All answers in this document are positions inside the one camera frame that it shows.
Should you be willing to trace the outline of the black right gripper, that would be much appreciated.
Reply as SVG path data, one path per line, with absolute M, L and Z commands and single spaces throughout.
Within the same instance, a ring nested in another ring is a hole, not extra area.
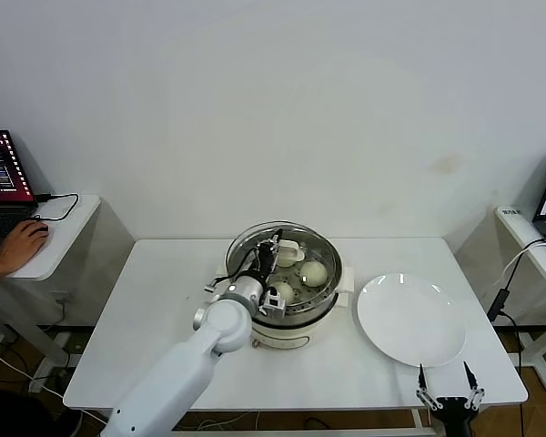
M 447 437 L 471 437 L 470 423 L 477 416 L 485 390 L 479 385 L 475 374 L 468 363 L 463 362 L 464 370 L 470 386 L 470 394 L 465 397 L 433 398 L 427 387 L 423 365 L 420 365 L 418 376 L 419 388 L 416 395 L 423 405 L 432 411 L 432 415 L 443 424 Z

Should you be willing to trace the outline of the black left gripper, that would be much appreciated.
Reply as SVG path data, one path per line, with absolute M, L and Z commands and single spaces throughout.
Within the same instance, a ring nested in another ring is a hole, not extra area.
M 277 265 L 277 248 L 283 238 L 283 229 L 275 229 L 267 241 L 257 245 L 257 267 L 260 274 L 271 274 Z

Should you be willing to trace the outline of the person's bare hand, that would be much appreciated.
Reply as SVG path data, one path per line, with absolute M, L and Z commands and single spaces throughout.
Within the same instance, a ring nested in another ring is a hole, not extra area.
M 0 246 L 0 272 L 10 274 L 22 268 L 46 243 L 48 226 L 40 221 L 20 222 Z

